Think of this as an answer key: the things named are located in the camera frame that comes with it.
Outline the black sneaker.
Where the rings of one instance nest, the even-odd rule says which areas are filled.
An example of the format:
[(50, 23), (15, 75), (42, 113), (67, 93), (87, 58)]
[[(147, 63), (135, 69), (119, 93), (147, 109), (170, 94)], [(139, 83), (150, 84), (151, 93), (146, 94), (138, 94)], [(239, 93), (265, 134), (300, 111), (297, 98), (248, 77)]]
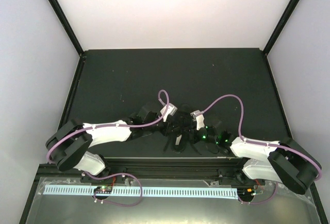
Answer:
[(176, 153), (182, 153), (189, 139), (189, 132), (193, 124), (192, 108), (188, 104), (182, 104), (171, 117), (171, 149)]

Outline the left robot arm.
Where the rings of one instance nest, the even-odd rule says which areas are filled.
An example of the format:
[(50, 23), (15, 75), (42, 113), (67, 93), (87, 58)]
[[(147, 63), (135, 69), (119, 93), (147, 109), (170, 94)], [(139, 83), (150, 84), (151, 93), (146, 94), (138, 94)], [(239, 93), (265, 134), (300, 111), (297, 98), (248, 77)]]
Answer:
[(147, 103), (138, 113), (112, 123), (89, 124), (72, 119), (51, 136), (45, 146), (47, 160), (60, 171), (78, 169), (98, 182), (111, 175), (103, 156), (88, 151), (90, 147), (110, 142), (126, 142), (155, 132), (164, 133), (167, 122), (177, 112), (173, 104)]

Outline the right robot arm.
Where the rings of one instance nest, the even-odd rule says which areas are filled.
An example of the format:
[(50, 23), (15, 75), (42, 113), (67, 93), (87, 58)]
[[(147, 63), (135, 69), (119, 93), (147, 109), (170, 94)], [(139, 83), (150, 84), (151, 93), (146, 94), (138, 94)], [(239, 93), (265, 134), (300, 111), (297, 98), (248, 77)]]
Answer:
[(244, 158), (246, 162), (234, 172), (235, 180), (247, 184), (264, 179), (283, 184), (303, 195), (320, 178), (321, 165), (298, 142), (287, 137), (280, 141), (261, 141), (235, 136), (217, 118), (205, 120), (193, 114), (192, 134), (195, 142), (220, 157)]

